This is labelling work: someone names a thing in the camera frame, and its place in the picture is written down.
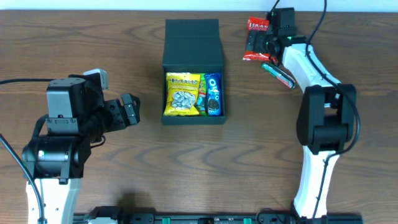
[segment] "oreo package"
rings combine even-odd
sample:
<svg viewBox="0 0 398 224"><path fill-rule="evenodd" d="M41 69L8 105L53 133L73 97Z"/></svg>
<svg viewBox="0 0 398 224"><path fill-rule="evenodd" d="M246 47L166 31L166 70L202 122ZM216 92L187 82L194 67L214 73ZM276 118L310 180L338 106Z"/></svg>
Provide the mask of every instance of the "oreo package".
<svg viewBox="0 0 398 224"><path fill-rule="evenodd" d="M207 88L207 115L221 115L221 85L220 73L209 73L205 75Z"/></svg>

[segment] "open box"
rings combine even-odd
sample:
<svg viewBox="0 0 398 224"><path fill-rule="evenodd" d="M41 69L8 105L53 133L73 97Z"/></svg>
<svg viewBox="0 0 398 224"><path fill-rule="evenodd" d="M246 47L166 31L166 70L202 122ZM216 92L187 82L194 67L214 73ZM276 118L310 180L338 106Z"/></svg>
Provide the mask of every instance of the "open box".
<svg viewBox="0 0 398 224"><path fill-rule="evenodd" d="M167 72L221 73L221 116L164 116ZM163 54L162 123L224 124L224 61L218 19L167 19Z"/></svg>

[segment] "yellow snack bag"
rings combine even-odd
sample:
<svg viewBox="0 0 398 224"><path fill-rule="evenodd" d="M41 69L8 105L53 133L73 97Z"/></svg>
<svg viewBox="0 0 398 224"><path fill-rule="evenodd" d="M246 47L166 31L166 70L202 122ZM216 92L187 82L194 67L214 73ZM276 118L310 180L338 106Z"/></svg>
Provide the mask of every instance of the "yellow snack bag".
<svg viewBox="0 0 398 224"><path fill-rule="evenodd" d="M166 82L167 103L164 115L199 115L194 105L198 99L200 74L167 72Z"/></svg>

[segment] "white background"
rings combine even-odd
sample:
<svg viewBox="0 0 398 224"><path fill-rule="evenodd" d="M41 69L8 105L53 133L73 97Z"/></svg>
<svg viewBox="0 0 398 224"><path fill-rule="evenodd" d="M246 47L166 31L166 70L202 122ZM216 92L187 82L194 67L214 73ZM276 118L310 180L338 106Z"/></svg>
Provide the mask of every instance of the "white background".
<svg viewBox="0 0 398 224"><path fill-rule="evenodd" d="M274 0L0 0L0 9L268 11ZM322 0L280 0L278 7L321 11ZM398 12L398 0L328 0L328 11Z"/></svg>

